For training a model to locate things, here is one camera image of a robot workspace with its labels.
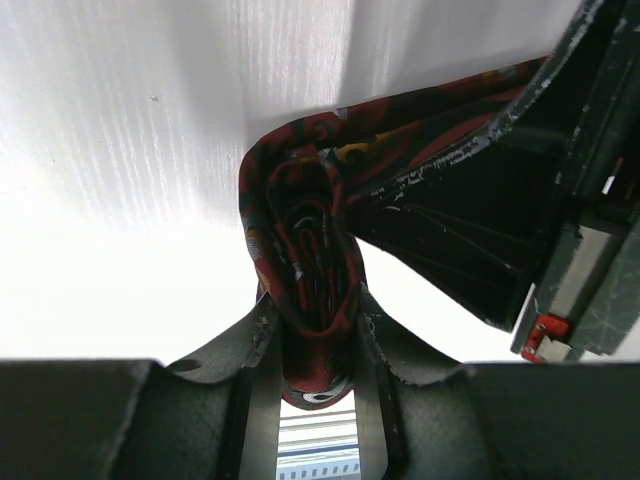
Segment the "dark red patterned tie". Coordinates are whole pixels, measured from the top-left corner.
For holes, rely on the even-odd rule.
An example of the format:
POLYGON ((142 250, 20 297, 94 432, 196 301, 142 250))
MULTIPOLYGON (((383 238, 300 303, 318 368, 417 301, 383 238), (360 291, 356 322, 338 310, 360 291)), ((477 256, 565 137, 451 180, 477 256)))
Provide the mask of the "dark red patterned tie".
POLYGON ((541 66, 537 58, 316 113, 248 150, 239 170, 239 212, 258 291, 285 320, 286 402, 324 409, 353 387, 366 274, 346 227, 348 208, 483 126, 541 66))

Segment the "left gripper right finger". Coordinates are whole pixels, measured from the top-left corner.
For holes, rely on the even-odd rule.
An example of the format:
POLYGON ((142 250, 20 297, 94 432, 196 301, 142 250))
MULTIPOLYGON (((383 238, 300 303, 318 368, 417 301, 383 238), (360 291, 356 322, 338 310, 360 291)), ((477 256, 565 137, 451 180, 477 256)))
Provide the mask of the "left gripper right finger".
POLYGON ((635 363, 460 363, 368 292, 354 395, 365 479, 635 479, 635 363))

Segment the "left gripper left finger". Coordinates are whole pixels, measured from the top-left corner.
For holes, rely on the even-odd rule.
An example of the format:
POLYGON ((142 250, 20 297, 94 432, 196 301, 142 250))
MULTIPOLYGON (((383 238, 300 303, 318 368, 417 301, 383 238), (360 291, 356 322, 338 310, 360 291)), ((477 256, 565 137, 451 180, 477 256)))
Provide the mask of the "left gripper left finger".
POLYGON ((5 479, 272 479, 281 321, 268 296, 222 334, 162 366, 6 360, 5 479))

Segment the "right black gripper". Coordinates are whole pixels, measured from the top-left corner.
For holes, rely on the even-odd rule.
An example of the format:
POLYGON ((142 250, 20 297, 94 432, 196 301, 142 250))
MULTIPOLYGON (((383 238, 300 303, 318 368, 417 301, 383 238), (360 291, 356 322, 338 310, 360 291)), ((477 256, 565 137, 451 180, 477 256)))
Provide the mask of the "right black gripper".
POLYGON ((582 1, 530 83, 494 119, 440 115, 348 143, 348 225, 527 361, 635 361, 639 335, 639 4, 582 1), (577 122, 527 114, 585 88, 577 122))

